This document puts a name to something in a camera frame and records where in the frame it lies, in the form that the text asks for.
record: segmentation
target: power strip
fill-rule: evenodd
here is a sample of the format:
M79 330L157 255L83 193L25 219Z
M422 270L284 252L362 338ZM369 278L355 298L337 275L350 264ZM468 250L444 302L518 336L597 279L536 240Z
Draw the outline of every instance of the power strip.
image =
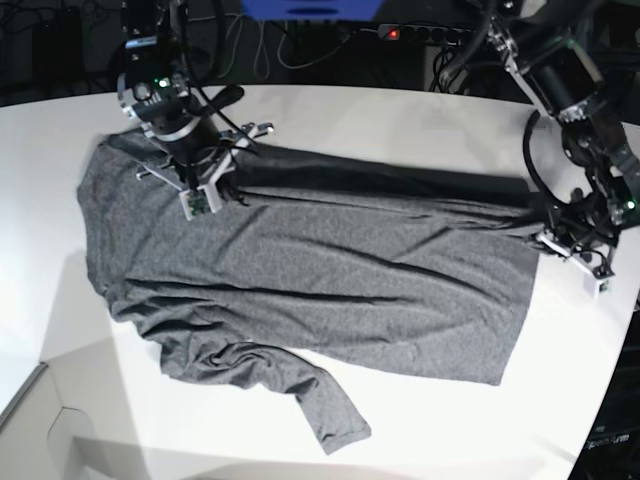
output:
M381 23L378 26L378 37L390 42L457 47L464 45L471 38L471 31L429 25Z

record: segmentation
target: metal bracket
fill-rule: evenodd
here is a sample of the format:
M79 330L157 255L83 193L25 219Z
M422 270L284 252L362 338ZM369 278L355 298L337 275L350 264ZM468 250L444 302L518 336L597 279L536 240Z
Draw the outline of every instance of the metal bracket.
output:
M171 157L167 157L166 162L159 166L136 161L142 167L142 170L136 173L136 178L142 180L148 175L153 175L180 192L178 197L184 214L189 221L202 213L219 212L222 209L223 202L217 182L223 175L235 170L233 157L240 154L242 152L241 149L249 146L249 138L253 140L275 131L272 123L263 123L260 125L248 123L241 128L246 136L233 131L221 132L221 138L232 141L233 146L200 177L202 183L195 192L180 182L173 171L167 171L171 166Z
M555 235L549 230L542 231L536 235L536 240L576 265L586 274L584 287L593 298L597 298L601 293L611 288L611 280L615 277L615 273L613 273L609 265L611 265L613 257L615 256L616 249L614 247L608 247L609 252L605 255L606 262L598 266L593 266L580 255L581 253L589 252L572 251L566 245L558 242Z
M234 146L246 148L250 144L249 138L255 139L268 135L274 131L274 128L271 123L263 123L261 125L249 123L243 125L242 130L246 136L238 132L224 132L223 138L233 138L235 139ZM222 209L222 197L220 196L217 182L224 174L234 170L233 157L240 152L241 150L231 147L224 157L212 165L209 171L202 176L206 183L200 185L195 192L189 189L180 192L180 203L187 220L191 221L196 216L205 213L207 206L210 213L217 213Z
M500 18L494 17L489 27L488 40L491 43L502 59L504 69L511 75L511 77L518 84L518 87L529 97L533 102L533 105L540 112L540 115L548 117L549 112L542 103L542 100L533 91L533 89L526 82L523 72L518 65L518 56L520 54L518 45L509 33L504 23Z

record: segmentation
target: white table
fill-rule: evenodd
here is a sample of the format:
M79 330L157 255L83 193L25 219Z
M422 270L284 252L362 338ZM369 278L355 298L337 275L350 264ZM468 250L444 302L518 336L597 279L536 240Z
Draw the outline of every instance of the white table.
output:
M291 148L526 177L521 138L530 110L420 92L260 86L227 113L237 123L273 122L276 135L267 141ZM127 125L111 94L0 110L0 322L50 363L63 405L88 415L98 442L87 442L105 451L113 476L567 478L640 287L638 230L624 233L613 291L598 301L575 267L540 259L500 387L300 352L335 376L373 430L326 457L293 397L171 380L160 374L156 345L109 320L86 280L75 188L99 136ZM640 129L627 131L640 152ZM533 150L558 194L584 183L555 128L537 132Z

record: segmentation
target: black cable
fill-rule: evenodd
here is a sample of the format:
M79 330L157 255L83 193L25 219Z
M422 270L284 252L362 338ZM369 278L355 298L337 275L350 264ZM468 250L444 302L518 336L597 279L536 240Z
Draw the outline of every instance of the black cable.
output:
M602 263L600 263L599 268L606 268L607 270L611 270L611 266L609 265L609 260L604 255L604 253L599 252L598 250L594 250L592 248L583 248L578 250L576 253L578 253L579 255L582 255L583 253L591 253L591 254L598 255L602 260Z
M105 88L104 85L102 85L100 82L98 82L97 79L89 79L88 80L90 82L90 84L96 85L103 93L108 93L109 89Z
M451 63L453 58L454 58L453 54L451 52L447 51L445 53L445 55L442 57L442 59L440 61L440 66L438 67L438 71L437 71L437 73L435 75L436 86L440 89L440 91L442 93L446 93L447 92L447 88L442 85L442 82L440 81L440 76L442 75L442 72L447 67L447 65L449 65Z
M453 86L454 83L456 83L456 80L458 79L458 77L460 75L462 75L463 69L458 70L458 73L456 73L453 78L451 79L451 81L447 84L446 87L442 87L442 85L440 86L440 91L442 91L443 93L451 93L451 87Z
M41 10L49 10L49 8L25 8L20 6L17 3L10 3L10 2L0 2L0 6L8 6L10 7L9 13L5 14L5 16L2 18L2 25L0 25L0 28L6 32L9 35L16 35L18 33L22 33L26 30L29 30L33 27L35 27L36 25L38 25L39 23L44 21L44 17L42 16L42 13L40 13ZM6 25L9 24L9 22L11 22L12 20L14 20L16 18L16 16L18 16L20 13L25 13L25 12L29 12L32 13L34 15L37 16L38 20L34 23L31 23L29 25L25 25L22 28L19 28L17 30L10 30L9 28L6 27Z
M84 0L82 2L82 5L80 6L80 12L85 17L90 17L92 15L99 16L101 13L104 13L104 12L118 13L120 11L121 10L119 8L105 7L97 0Z
M387 70L387 68L384 66L382 61L378 61L377 65L378 65L378 70L382 74L382 77L385 79L386 83L391 88L393 88L395 90L399 90L399 89L402 88L400 83L398 82L398 80L396 80L396 78L393 76L393 74L389 70Z
M456 56L456 58L451 62L451 64L447 65L447 68L442 72L442 76L444 77L444 82L447 84L447 88L451 84L451 78L453 75L458 72L473 56L474 53L480 48L482 42L484 42L487 33L489 33L489 27L491 27L491 20L496 13L496 9L498 7L498 0L488 0L487 8L485 9L484 16L482 17L482 21L478 26L477 30L474 32L473 37L465 47L465 49Z
M188 22L188 19L185 11L183 10L182 18L180 19L180 50L182 53L182 61L187 67L187 72L189 73L189 77L191 77L191 83L193 83L193 86L196 88L197 92L200 94L202 99L207 103L208 107L216 115L218 115L227 125L229 125L232 129L234 129L240 135L245 137L249 141L249 143L251 143L254 147L257 148L257 145L254 142L253 138L247 135L244 130L238 127L233 121L231 121L230 118L228 118L224 113L222 113L220 109L211 101L209 96L205 93L204 89L202 88L202 84L200 83L200 81L195 75L195 71L193 69L193 63L191 62L191 58L189 57L189 39L187 35L187 22Z
M218 73L220 73L220 66L224 58L227 41L227 20L224 8L222 7L222 1L211 0L211 5L213 6L213 12L216 17L216 49L213 54L213 61L211 62L209 72L202 78L203 83L214 81ZM182 30L186 30L186 24L182 26Z
M408 22L405 22L404 25L422 25L426 27L440 27L444 29L459 28L460 30L469 28L469 25L465 23L450 23L445 25L443 23L433 22L431 20L410 20Z
M298 43L298 38L293 35L291 32L289 32L286 28L284 28L283 26L279 25L277 22L274 22L272 20L269 20L267 23L269 23L270 25L276 27L278 30L280 30L280 32L282 32L283 35L285 35L289 41L293 44L293 51L295 52L296 56L298 57L298 60L300 60L300 63L309 63L309 60L303 58L303 56L300 53L300 44Z
M58 12L58 10L56 10L53 7L23 7L23 6L20 5L20 3L22 3L22 2L19 2L19 3L0 2L0 6L2 6L2 5L11 6L12 9L17 10L18 12L40 12L40 11L45 11L45 10L48 11L48 12L53 12L53 13L57 13Z
M222 150L228 150L228 151L231 151L231 150L240 150L240 151L242 151L242 152L247 152L247 153L250 153L250 154L252 154L252 155L256 155L256 156L258 156L258 152L256 152L256 151L255 151L254 149L252 149L252 148L240 147L240 146L238 146L238 145L233 145L233 144L225 145L224 143L219 143L218 145L212 145L211 147L205 147L203 150L209 150L209 149L211 149L211 151L213 151L213 150L218 149L218 148L220 148L220 149L222 149Z
M11 2L3 2L0 5L5 5L5 6L9 6L9 11L5 12L5 14L2 16L2 18L0 18L0 25L6 25L11 18L15 15L17 8L20 5L22 5L24 3L24 0L18 0L17 2L11 3Z
M458 90L456 90L456 95L466 95L466 91L469 88L469 85L472 82L472 76L471 73L467 73L467 76L464 77L464 79L462 80L462 82L460 82L460 86L458 87Z
M524 129L524 135L522 137L522 154L524 156L524 163L527 166L527 171L529 172L533 183L536 185L538 190L540 190L540 193L542 193L544 199L547 202L555 205L556 207L566 207L567 204L556 197L549 189L549 187L547 187L547 185L538 174L535 165L533 164L533 158L531 157L531 137L533 136L533 129L536 126L536 123L538 123L539 119L540 112L536 110L529 117L527 126Z
M87 30L86 38L87 38L88 41L92 40L92 35L93 35L94 30L97 27L99 27L101 25L104 25L109 20L109 17L111 15L111 13L113 13L112 10L106 10L106 9L101 10L102 6L100 6L100 4L97 3L97 2L94 2L94 3L97 6L94 7L93 13L87 14L87 16L95 16L97 20L95 22L93 22L93 24Z
M431 85L429 86L429 91L430 92L435 92L436 88L439 86L438 85L438 74L440 72L440 61L443 59L444 55L446 54L446 50L443 48L441 49L436 56L433 58L433 63L432 63L432 71L433 71L433 80L431 80Z
M287 64L283 59L282 59L282 47L284 46L284 41L285 39L289 39L293 44L295 48L298 48L298 44L297 44L297 40L294 41L293 38L287 31L287 22L285 21L285 26L284 27L280 27L280 25L273 23L273 25L276 25L278 27L279 30L281 30L283 32L283 36L280 39L280 43L278 44L278 51L277 51L277 57L278 57L278 62L280 63L280 65L282 65L284 68L286 68L287 70L301 70L304 68L308 68L308 67L312 67L314 65L317 65L321 62L324 62L325 60L328 60L329 58L333 58L339 51L341 51L350 41L351 39L354 37L353 34L349 34L349 37L342 41L341 43L339 43L336 47L334 47L332 50L330 50L329 52L325 53L324 55L317 57L313 60L311 60L310 62L303 62L303 63L299 63L297 65L289 65Z

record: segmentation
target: wire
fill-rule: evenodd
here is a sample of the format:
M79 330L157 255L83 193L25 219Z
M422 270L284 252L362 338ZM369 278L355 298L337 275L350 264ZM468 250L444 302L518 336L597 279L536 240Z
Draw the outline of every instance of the wire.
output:
M231 22L231 25L229 25L229 30L227 31L227 38L229 38L229 36L231 36L231 33L233 32L233 27L238 24L238 33L236 34L236 38L233 41L233 47L231 47L231 59L229 61L229 65L227 66L227 68L225 68L222 73L220 73L218 75L218 78L224 78L227 75L229 75L229 73L231 73L231 70L233 69L233 65L236 62L236 53L238 53L238 44L240 43L240 36L242 35L242 27L244 25L244 15L242 14L235 14L235 13L227 13L227 16L230 17L235 17L233 19L233 21Z
M451 87L453 86L454 83L456 83L456 80L458 79L458 77L460 75L462 75L462 72L464 71L464 69L460 69L458 70L458 73L456 73L453 78L451 79L451 81L447 84L447 86L444 89L444 93L451 93Z
M450 50L442 48L440 52L434 57L433 80L431 81L431 86L429 87L430 92L435 92L436 88L439 88L442 93L445 93L447 91L440 83L440 75L442 74L442 70L447 66L448 62L451 62L452 57L450 55Z
M227 23L226 23L224 8L222 7L222 1L211 0L211 4L213 6L213 11L216 17L216 27L217 27L216 28L216 48L213 54L213 61L211 62L211 67L209 68L209 72L207 72L207 74L202 78L202 82L205 82L205 83L209 80L213 80L218 75L218 72L220 71L220 65L222 63L222 57L224 56L226 40L227 40ZM182 30L185 30L185 38L186 38L186 29L187 29L187 25L185 21L185 24L182 26Z
M338 45L336 48L331 50L329 53L321 56L320 58L316 58L315 60L312 60L312 61L307 62L307 63L303 63L301 65L289 65L288 63L286 63L282 59L282 47L284 45L285 39L289 35L289 33L287 31L287 28L288 28L288 22L285 20L285 22L284 22L284 31L285 31L285 33L282 35L282 38L280 39L280 44L278 45L278 62L280 62L280 65L282 65L284 68L286 68L288 70L301 70L303 68L308 68L308 67L311 67L313 65L317 65L318 63L324 62L328 58L331 58L336 53L338 53L342 49L342 47L344 47L347 44L347 42L349 42L349 40L351 40L351 38L352 38L352 36L349 35L349 37L345 41L343 41L340 45Z
M269 21L269 24L275 28L277 28L280 32L282 32L283 35L285 35L286 37L289 38L289 40L291 41L291 43L294 46L293 49L293 53L296 55L296 57L298 57L298 60L300 60L301 62L305 62L305 59L303 58L303 56L300 54L300 45L298 44L298 38L295 37L294 35L292 35L291 33L289 33L288 30L286 30L285 28L281 27L280 25L278 25L276 22L273 21Z
M267 52L267 44L265 42L265 25L265 22L258 22L258 29L260 30L260 40L258 40L258 49L256 50L255 57L253 58L253 73L262 81L268 80L271 76L271 64L269 63L269 54ZM264 62L267 67L265 75L260 75L258 73L258 62L260 61L260 53L264 55Z
M524 155L524 163L527 166L527 171L529 172L533 183L536 185L538 190L540 190L544 199L556 207L566 207L567 204L556 197L549 187L547 187L533 164L533 158L531 157L531 137L533 136L533 129L536 126L536 123L538 123L538 120L540 120L540 112L536 110L529 117L527 126L524 129L524 135L522 137L522 154Z
M203 150L211 149L211 151L213 152L217 148L220 148L222 150L240 150L241 152L247 152L247 153L250 153L252 155L258 155L258 152L256 152L252 148L240 147L238 145L225 145L223 143L219 143L218 145L213 145L211 147L205 147Z
M220 18L223 18L223 15L224 14L219 15L219 18L217 20L219 21ZM222 119L223 122L225 122L227 125L229 125L229 127L231 127L233 130L238 132L240 135L245 137L249 141L249 143L251 143L254 147L257 148L256 143L253 140L253 138L251 138L249 135L247 135L244 130L242 130L240 127L238 127L229 117L227 117L224 113L222 113L220 111L220 109L218 107L216 107L216 105L211 101L209 96L206 94L206 92L202 88L202 84L200 83L200 80L198 80L198 78L195 75L195 71L193 69L193 63L191 62L191 58L189 57L189 38L188 38L188 35L187 35L187 22L188 22L188 20L186 18L186 15L183 15L183 18L181 19L181 26L180 26L180 50L181 50L181 53L182 53L182 61L184 62L185 66L187 67L187 72L189 73L189 76L191 77L191 83L194 85L194 87L196 88L196 91L202 97L202 100L207 103L208 107L215 114L217 114Z
M609 260L604 255L604 253L599 252L598 250L594 250L592 248L582 248L580 250L577 250L576 253L578 255L580 255L580 256L582 256L583 253L591 253L591 254L598 255L600 257L600 259L602 260L601 263L600 263L600 266L598 268L611 270L611 265L609 265Z
M462 53L456 56L456 58L447 65L447 68L442 72L442 77L444 77L444 82L447 84L447 89L453 81L453 76L471 59L473 54L480 48L480 45L482 45L482 42L484 42L487 33L489 33L491 20L496 13L497 6L498 0L487 1L487 8L484 12L484 16L482 17L482 21L480 22L477 30L474 32L473 37Z
M105 88L104 85L102 85L100 82L98 82L98 80L95 79L95 78L94 79L89 79L89 80L87 80L87 82L88 82L89 85L91 85L91 84L96 85L103 93L108 93L109 92L109 89Z
M82 2L82 5L80 6L80 12L85 17L90 17L93 15L100 16L100 14L104 12L117 13L120 12L120 9L105 7L97 0L84 0L84 2Z
M238 17L238 16L244 17L245 15L243 13L225 13L224 16L225 17ZM215 15L209 15L207 17L190 18L189 20L187 20L187 22L188 23L209 22L211 20L215 20L216 18L217 17Z
M6 32L9 35L16 35L18 33L22 33L25 32L27 30L32 29L33 27L35 27L36 25L38 25L39 23L44 22L44 17L42 16L42 11L46 10L46 11L50 11L54 13L54 16L56 14L56 9L52 8L52 7L36 7L36 8L27 8L27 7L22 7L20 4L22 3L22 1L16 2L16 3L11 3L11 2L0 2L0 6L7 6L9 7L9 12L6 13L2 19L0 19L0 21L2 22L0 24L0 29L2 29L4 32ZM34 15L37 16L38 20L34 23L31 23L29 25L25 25L21 28L18 28L17 30L10 30L6 27L6 25L9 24L9 22L12 22L15 20L15 18L20 14L20 13L32 13Z
M396 80L396 78L391 74L391 72L384 66L381 61L378 61L378 70L380 70L380 73L384 77L385 81L391 86L391 88L394 88L396 90L402 88L398 80Z

